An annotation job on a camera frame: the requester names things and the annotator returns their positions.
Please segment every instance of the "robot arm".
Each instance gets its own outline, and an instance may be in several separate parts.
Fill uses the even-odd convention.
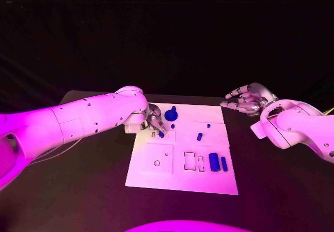
[[[258,138],[268,137],[281,149],[302,143],[334,163],[334,116],[326,116],[304,102],[279,100],[259,83],[238,88],[226,98],[239,94],[239,103],[223,101],[220,106],[249,116],[261,115],[251,126]]]
[[[45,151],[121,124],[125,133],[147,127],[166,132],[160,109],[133,86],[64,105],[0,114],[0,190]]]

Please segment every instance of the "cable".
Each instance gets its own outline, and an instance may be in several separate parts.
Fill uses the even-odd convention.
[[[330,114],[330,112],[334,110],[334,108],[331,108],[330,110],[327,110],[326,112],[324,112],[324,115],[328,115]]]
[[[36,159],[29,163],[29,165],[32,165],[32,164],[35,164],[35,163],[39,163],[39,162],[43,162],[43,161],[46,161],[46,160],[55,158],[56,156],[59,156],[64,152],[66,152],[66,151],[78,144],[79,141],[81,141],[81,139],[79,139],[79,140],[75,142],[75,144],[74,144],[65,151],[62,151],[59,154],[53,155],[53,156],[49,157],[49,158],[45,158],[45,159],[39,160],[39,158],[42,158],[43,156],[46,156],[46,155],[48,155],[52,151],[55,151],[59,147],[53,148],[46,154],[43,154],[39,158],[36,158]]]

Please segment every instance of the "white board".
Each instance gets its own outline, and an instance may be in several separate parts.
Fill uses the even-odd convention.
[[[137,134],[125,186],[238,195],[220,106],[153,104],[161,109],[167,132],[164,138],[150,129]],[[179,117],[169,122],[164,113],[173,106]],[[210,170],[210,153],[218,153],[218,172]],[[226,172],[222,157],[226,158]]]

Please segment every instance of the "table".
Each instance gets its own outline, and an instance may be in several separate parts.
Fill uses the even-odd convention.
[[[61,103],[102,93],[71,91]],[[146,95],[148,102],[219,105],[223,98]],[[222,109],[239,196],[125,187],[135,134],[117,127],[29,166],[0,192],[0,231],[121,232],[161,220],[199,220],[255,232],[331,231],[334,164],[304,145],[281,150],[258,121]]]

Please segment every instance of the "blue object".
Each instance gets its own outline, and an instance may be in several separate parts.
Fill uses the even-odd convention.
[[[218,153],[210,153],[209,154],[209,160],[210,160],[210,170],[212,170],[212,172],[220,171]]]
[[[160,138],[164,138],[164,136],[166,136],[164,133],[160,131],[160,132],[159,132],[159,137],[160,137]]]
[[[222,157],[222,165],[223,165],[223,170],[225,172],[228,171],[228,165],[226,165],[226,159]]]
[[[176,112],[176,106],[173,106],[171,110],[166,111],[166,120],[173,122],[177,119],[177,112]]]
[[[199,133],[199,135],[197,135],[197,140],[199,140],[199,141],[202,140],[202,136],[203,136],[203,134]]]

